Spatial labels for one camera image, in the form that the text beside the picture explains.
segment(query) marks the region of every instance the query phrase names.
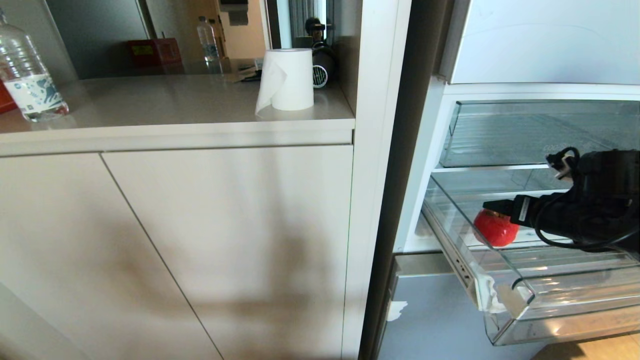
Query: paper towel roll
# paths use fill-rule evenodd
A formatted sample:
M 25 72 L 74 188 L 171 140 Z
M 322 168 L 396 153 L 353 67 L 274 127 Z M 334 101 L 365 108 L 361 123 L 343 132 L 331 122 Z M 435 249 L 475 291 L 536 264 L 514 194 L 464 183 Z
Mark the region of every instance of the paper towel roll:
M 302 110 L 314 105 L 311 49 L 267 50 L 255 112 L 272 105 Z

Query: black cable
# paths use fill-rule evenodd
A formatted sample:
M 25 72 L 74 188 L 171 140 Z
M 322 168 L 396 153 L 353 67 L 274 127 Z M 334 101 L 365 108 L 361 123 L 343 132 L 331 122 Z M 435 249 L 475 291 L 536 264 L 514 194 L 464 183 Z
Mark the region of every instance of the black cable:
M 538 212 L 538 214 L 536 215 L 536 219 L 534 221 L 534 227 L 533 229 L 536 232 L 536 235 L 538 235 L 538 238 L 540 240 L 542 240 L 544 243 L 546 243 L 547 245 L 551 245 L 551 246 L 556 246 L 556 247 L 562 247 L 565 249 L 579 249 L 579 250 L 595 250 L 595 249 L 604 249 L 607 248 L 611 245 L 614 245 L 616 243 L 621 242 L 622 240 L 628 238 L 629 236 L 632 236 L 634 234 L 636 234 L 640 229 L 638 229 L 638 227 L 634 227 L 632 228 L 629 232 L 622 234 L 621 236 L 617 237 L 617 238 L 613 238 L 607 241 L 601 241 L 598 243 L 591 243 L 591 244 L 575 244 L 575 243 L 559 243 L 556 241 L 552 241 L 547 239 L 544 235 L 542 235 L 542 231 L 540 230 L 540 218 L 542 217 L 542 214 L 545 212 L 545 210 L 552 205 L 553 203 L 555 203 L 556 201 L 558 201 L 559 199 L 561 199 L 562 197 L 564 197 L 565 195 L 569 194 L 570 192 L 572 192 L 572 190 L 575 189 L 575 191 L 573 192 L 573 196 L 577 196 L 579 190 L 581 190 L 582 188 L 582 176 L 578 173 L 578 169 L 577 169 L 577 164 L 580 161 L 580 152 L 578 151 L 578 149 L 569 146 L 564 148 L 563 150 L 559 151 L 556 156 L 559 156 L 560 158 L 563 158 L 564 155 L 571 151 L 573 153 L 573 157 L 575 159 L 575 162 L 573 162 L 573 164 L 570 164 L 571 167 L 571 177 L 573 179 L 573 188 L 571 190 L 569 190 L 568 192 L 556 197 L 555 199 L 550 200 L 548 203 L 544 204 L 542 206 L 542 208 L 540 209 L 540 211 Z

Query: water bottle label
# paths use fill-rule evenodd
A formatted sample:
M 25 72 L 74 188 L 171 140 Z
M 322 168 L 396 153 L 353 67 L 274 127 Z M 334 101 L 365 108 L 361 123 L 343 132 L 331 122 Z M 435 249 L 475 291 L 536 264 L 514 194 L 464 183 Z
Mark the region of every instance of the water bottle label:
M 49 75 L 31 75 L 4 83 L 13 101 L 25 114 L 40 113 L 60 106 L 62 95 Z

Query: refrigerator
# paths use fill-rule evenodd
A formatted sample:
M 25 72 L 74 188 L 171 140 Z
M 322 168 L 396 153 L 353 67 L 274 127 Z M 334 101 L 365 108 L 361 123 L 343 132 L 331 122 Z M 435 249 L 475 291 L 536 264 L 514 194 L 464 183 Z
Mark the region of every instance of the refrigerator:
M 637 1 L 412 3 L 364 358 L 526 360 L 640 331 L 637 255 L 549 246 L 528 227 L 494 247 L 474 226 L 485 201 L 567 191 L 547 154 L 640 149 L 639 59 Z M 399 343 L 416 351 L 396 357 Z

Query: crisper drawer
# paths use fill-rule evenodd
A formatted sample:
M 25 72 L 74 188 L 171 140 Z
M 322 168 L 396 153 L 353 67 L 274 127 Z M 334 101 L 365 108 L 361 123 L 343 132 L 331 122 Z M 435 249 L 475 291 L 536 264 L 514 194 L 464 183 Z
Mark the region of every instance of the crisper drawer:
M 535 174 L 518 171 L 535 170 L 515 171 L 513 178 L 528 182 L 501 192 L 468 186 L 461 191 L 452 181 L 465 182 L 466 177 L 469 184 L 480 173 L 449 178 L 434 174 L 422 208 L 467 293 L 484 311 L 491 342 L 567 341 L 638 331 L 640 263 L 636 258 L 625 252 L 549 247 L 525 227 L 514 243 L 494 248 L 474 227 L 472 219 L 484 201 L 513 198 L 514 193 L 551 192 L 531 188 Z

